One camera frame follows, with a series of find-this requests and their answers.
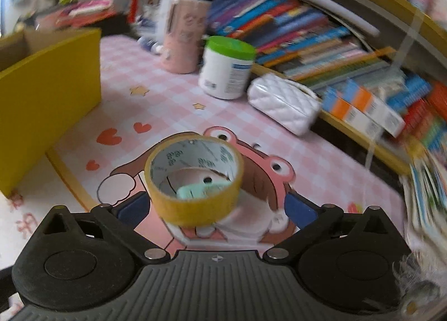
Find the yellow tape roll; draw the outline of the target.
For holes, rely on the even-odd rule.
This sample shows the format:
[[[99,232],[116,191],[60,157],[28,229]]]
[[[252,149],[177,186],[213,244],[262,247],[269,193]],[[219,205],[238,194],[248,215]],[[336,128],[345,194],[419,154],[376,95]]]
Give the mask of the yellow tape roll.
[[[198,134],[160,142],[144,169],[158,216],[185,228],[225,218],[237,203],[243,173],[242,156],[232,144]]]

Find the yellow cardboard box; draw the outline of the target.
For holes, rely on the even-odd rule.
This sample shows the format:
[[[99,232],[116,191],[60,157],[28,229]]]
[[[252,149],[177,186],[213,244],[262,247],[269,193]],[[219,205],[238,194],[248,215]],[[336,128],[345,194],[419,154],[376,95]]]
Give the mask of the yellow cardboard box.
[[[101,102],[99,29],[1,37],[1,193]]]

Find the pink printed desk mat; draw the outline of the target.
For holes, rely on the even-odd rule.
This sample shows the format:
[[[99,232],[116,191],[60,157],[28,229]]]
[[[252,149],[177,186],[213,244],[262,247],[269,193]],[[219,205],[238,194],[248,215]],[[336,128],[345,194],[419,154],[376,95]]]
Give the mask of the pink printed desk mat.
[[[137,226],[169,253],[266,251],[296,231],[285,213],[291,190],[349,213],[380,206],[403,229],[405,206],[398,189],[335,147],[339,133],[292,135],[245,99],[212,98],[195,75],[163,71],[154,56],[127,37],[103,38],[100,64],[99,106],[65,133],[12,197],[1,200],[3,267],[15,262],[50,208],[118,205],[147,190],[146,161],[154,151],[164,153],[156,186],[170,195],[189,183],[232,178],[233,150],[245,162],[239,203],[226,218],[185,228],[150,211]]]

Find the stack of papers and magazines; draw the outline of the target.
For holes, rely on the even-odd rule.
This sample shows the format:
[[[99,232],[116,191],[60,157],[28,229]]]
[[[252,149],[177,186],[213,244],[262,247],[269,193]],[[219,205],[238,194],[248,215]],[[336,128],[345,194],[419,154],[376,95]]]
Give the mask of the stack of papers and magazines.
[[[446,253],[446,169],[432,155],[414,160],[405,186],[408,228],[439,253]]]

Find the white quilted purse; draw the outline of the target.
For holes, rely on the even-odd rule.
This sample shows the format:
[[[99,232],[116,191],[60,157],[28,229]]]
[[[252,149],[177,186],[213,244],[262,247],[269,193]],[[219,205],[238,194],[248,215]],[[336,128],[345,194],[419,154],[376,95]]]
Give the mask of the white quilted purse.
[[[267,73],[251,81],[249,104],[296,136],[305,135],[321,111],[321,101],[307,86]]]

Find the orange white boxes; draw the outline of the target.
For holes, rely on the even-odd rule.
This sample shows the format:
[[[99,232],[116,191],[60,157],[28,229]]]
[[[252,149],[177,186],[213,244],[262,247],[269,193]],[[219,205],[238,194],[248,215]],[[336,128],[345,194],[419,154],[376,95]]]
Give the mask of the orange white boxes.
[[[372,140],[383,132],[396,138],[405,126],[400,114],[353,80],[341,91],[327,88],[322,109]]]

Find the white jar green lid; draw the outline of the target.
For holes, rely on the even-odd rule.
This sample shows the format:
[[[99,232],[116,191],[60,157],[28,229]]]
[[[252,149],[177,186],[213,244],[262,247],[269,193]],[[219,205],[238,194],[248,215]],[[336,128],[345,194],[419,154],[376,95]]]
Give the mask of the white jar green lid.
[[[217,99],[240,98],[256,55],[256,49],[247,42],[230,37],[209,37],[203,53],[199,87]]]

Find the small spray bottle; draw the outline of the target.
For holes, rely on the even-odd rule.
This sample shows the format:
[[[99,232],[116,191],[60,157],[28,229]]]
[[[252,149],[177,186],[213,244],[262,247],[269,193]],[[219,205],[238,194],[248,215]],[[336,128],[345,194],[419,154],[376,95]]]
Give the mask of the small spray bottle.
[[[150,39],[149,37],[139,37],[137,42],[142,49],[152,55],[161,55],[162,53],[163,45],[154,39]]]

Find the row of colourful books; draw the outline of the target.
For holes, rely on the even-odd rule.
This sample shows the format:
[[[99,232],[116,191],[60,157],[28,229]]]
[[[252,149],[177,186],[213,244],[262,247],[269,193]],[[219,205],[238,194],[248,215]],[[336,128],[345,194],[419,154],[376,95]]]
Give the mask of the row of colourful books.
[[[406,58],[415,42],[407,32],[399,46],[369,42],[345,19],[302,0],[210,0],[207,32],[247,42],[257,52],[250,80],[272,73],[322,97],[347,80],[389,102],[426,96],[431,85]]]

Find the wooden bookshelf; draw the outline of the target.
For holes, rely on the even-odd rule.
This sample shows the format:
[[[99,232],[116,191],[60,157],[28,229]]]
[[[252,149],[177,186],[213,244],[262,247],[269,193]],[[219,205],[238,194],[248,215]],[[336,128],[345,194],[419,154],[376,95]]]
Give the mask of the wooden bookshelf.
[[[172,0],[161,0],[158,36]],[[446,32],[407,0],[213,0],[205,21],[211,37],[239,39],[256,51],[252,73],[274,74],[318,96],[349,82],[373,92],[409,92],[422,77],[419,98],[446,82]]]

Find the red paper pile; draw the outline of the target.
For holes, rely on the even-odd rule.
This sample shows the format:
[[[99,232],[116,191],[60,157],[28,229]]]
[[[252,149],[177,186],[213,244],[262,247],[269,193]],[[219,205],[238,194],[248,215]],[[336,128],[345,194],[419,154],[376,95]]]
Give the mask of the red paper pile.
[[[37,30],[86,27],[114,17],[116,14],[117,12],[110,0],[91,0],[57,7],[51,13],[41,13],[36,16],[34,27]]]

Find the pink cylindrical humidifier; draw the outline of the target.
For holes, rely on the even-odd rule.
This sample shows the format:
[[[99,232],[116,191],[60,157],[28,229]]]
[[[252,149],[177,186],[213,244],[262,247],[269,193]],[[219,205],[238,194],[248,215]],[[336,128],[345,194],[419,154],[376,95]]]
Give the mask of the pink cylindrical humidifier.
[[[196,70],[210,7],[206,0],[172,0],[161,51],[165,70],[178,74]]]

